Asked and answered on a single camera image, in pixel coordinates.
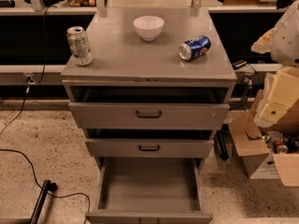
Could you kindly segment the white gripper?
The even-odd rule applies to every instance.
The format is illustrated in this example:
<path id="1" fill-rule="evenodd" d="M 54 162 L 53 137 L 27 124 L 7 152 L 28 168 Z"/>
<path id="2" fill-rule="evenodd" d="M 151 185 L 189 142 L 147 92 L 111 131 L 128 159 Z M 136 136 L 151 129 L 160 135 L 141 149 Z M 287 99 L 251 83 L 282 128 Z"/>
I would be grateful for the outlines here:
<path id="1" fill-rule="evenodd" d="M 265 32 L 251 46 L 251 50 L 264 54 L 272 51 L 272 38 L 275 29 Z M 299 99 L 299 69 L 288 66 L 274 75 L 267 75 L 262 100 L 259 102 L 254 122 L 257 126 L 268 128 L 277 124 Z"/>

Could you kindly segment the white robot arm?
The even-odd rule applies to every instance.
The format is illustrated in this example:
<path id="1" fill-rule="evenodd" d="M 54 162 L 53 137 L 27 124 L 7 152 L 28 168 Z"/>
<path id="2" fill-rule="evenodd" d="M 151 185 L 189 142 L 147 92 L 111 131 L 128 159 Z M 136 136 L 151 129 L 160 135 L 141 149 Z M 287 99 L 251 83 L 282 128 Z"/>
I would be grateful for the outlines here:
<path id="1" fill-rule="evenodd" d="M 276 25 L 251 46 L 257 53 L 269 52 L 281 69 L 265 80 L 263 99 L 254 122 L 268 128 L 282 119 L 299 99 L 299 1 L 293 2 Z"/>

